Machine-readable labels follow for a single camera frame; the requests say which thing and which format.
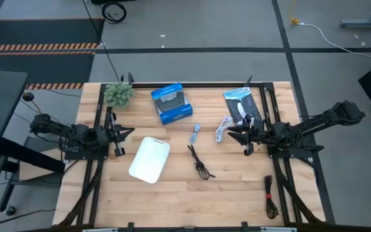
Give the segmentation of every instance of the wooden tabletop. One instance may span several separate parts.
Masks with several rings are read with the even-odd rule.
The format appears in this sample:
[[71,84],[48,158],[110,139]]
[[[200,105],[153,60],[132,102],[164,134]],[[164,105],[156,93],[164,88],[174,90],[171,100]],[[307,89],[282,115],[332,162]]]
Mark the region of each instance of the wooden tabletop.
[[[300,122],[290,82],[274,82],[281,121]],[[255,145],[253,155],[243,155],[244,147],[224,133],[221,144],[215,143],[214,132],[225,115],[230,115],[222,93],[232,88],[184,88],[193,107],[193,116],[163,126],[151,100],[151,88],[136,88],[129,108],[114,109],[117,122],[135,127],[122,143],[126,155],[116,158],[113,145],[104,163],[95,226],[136,227],[183,226],[282,226],[280,200],[272,160],[264,145]],[[79,106],[77,123],[93,126],[100,84],[85,84]],[[258,88],[251,88],[254,100],[264,117]],[[106,107],[103,107],[102,123]],[[195,170],[194,159],[187,148],[194,123],[201,125],[196,143],[197,155],[206,168],[216,176],[202,180]],[[168,142],[169,158],[156,184],[131,177],[128,168],[142,139],[146,136]],[[315,176],[310,166],[291,159],[296,190],[312,212],[324,220],[323,208]],[[64,176],[53,224],[59,223],[81,195],[86,161],[80,160]],[[265,209],[263,178],[273,176],[272,200],[280,214],[271,220]],[[294,220],[288,194],[290,219]],[[88,221],[91,199],[84,215]]]

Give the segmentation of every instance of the concrete floor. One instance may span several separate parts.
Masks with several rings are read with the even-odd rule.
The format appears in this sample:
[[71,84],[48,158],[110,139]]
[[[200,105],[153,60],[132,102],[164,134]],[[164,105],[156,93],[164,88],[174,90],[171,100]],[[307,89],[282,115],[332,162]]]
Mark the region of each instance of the concrete floor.
[[[128,10],[126,20],[104,27],[103,40],[108,48],[283,47],[271,0],[137,0],[123,4]],[[278,0],[278,4],[292,48],[330,47],[317,30],[290,25],[288,0]],[[89,9],[93,17],[99,16],[98,6],[89,4]],[[345,30],[338,26],[343,18],[369,17],[371,1],[298,0],[292,12],[293,17],[320,27],[338,45],[371,48],[371,30]],[[56,17],[87,15],[80,0],[5,0],[0,11],[0,19]],[[110,56],[120,75],[131,72],[136,81],[244,81],[251,74],[254,81],[292,80],[284,53]],[[357,126],[336,126],[316,134],[316,142],[325,146],[320,159],[336,223],[371,226],[371,102],[357,83],[371,70],[371,60],[348,53],[294,53],[293,57],[311,115],[344,100],[354,101],[367,114]],[[95,55],[90,82],[114,80],[106,55]],[[44,90],[34,94],[42,111],[61,122],[75,120],[78,99]],[[34,115],[21,103],[15,112],[28,120]],[[29,136],[27,123],[13,116],[5,136],[24,142]],[[57,194],[55,188],[19,186],[15,187],[10,204],[17,207],[18,215],[51,209],[55,207]],[[51,221],[52,214],[41,213],[2,224],[0,231],[48,227]]]

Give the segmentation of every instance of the blue box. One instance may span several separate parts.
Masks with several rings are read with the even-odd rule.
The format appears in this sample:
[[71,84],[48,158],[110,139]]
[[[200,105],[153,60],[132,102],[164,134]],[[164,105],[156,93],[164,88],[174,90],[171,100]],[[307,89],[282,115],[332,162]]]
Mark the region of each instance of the blue box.
[[184,95],[181,83],[154,90],[151,97],[163,125],[193,115],[193,108]]

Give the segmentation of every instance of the orange and black striped mat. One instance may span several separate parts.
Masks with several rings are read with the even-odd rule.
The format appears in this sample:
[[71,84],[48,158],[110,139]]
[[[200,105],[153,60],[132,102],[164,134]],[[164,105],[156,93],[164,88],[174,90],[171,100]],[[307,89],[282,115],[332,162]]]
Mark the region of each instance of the orange and black striped mat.
[[[101,34],[104,20],[93,22]],[[99,41],[89,19],[0,20],[0,51],[92,49]]]
[[29,90],[79,89],[89,81],[94,52],[0,52],[0,70],[28,73]]
[[0,20],[0,70],[28,73],[30,90],[79,89],[99,41],[90,19]]

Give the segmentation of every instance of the succulent plant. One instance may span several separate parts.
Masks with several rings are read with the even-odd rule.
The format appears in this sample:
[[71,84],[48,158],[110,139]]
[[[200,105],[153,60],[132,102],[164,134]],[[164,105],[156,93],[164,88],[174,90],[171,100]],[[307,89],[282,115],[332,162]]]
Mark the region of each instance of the succulent plant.
[[124,82],[116,82],[106,86],[104,98],[107,106],[127,108],[129,98],[134,96],[134,89]]

